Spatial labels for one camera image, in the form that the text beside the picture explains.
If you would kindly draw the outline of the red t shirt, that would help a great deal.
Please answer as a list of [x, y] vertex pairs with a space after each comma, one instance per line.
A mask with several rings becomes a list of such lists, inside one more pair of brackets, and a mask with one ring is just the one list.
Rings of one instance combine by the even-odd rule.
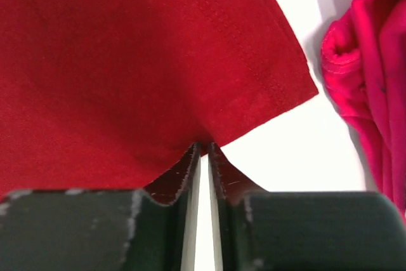
[[1, 0], [1, 195], [143, 187], [317, 92], [276, 0]]

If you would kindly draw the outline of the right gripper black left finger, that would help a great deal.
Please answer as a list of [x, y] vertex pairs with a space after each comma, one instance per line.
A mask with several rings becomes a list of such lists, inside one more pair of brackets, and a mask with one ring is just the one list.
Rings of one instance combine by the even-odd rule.
[[1, 203], [2, 270], [193, 270], [200, 145], [146, 187], [17, 190]]

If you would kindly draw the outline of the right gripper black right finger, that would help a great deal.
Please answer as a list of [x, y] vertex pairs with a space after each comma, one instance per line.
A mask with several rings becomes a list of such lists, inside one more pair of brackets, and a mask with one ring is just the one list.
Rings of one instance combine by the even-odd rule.
[[405, 223], [377, 192], [269, 192], [208, 148], [216, 270], [404, 270]]

